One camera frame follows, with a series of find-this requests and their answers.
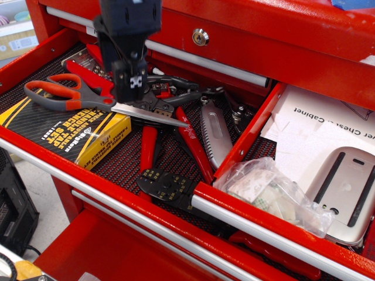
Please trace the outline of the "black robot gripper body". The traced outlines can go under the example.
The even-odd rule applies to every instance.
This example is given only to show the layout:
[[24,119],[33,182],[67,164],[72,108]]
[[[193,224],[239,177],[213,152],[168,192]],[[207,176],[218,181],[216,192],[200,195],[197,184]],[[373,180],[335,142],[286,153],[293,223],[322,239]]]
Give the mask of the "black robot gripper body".
[[120,61],[134,73],[145,61],[145,41],[161,29],[162,2],[100,1],[100,8],[94,28],[104,68],[114,71]]

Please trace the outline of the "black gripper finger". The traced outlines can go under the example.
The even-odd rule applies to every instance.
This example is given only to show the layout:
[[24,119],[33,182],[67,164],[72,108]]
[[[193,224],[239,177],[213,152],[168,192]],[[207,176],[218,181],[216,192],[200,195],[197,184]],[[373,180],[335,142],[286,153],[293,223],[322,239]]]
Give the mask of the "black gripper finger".
[[147,69],[148,65],[144,58],[132,62],[131,75],[129,79],[131,101],[141,100],[143,98],[147,81]]
[[131,101],[132,94],[129,85],[129,67],[122,60],[117,60],[111,64],[112,80],[114,83],[114,97],[117,102]]

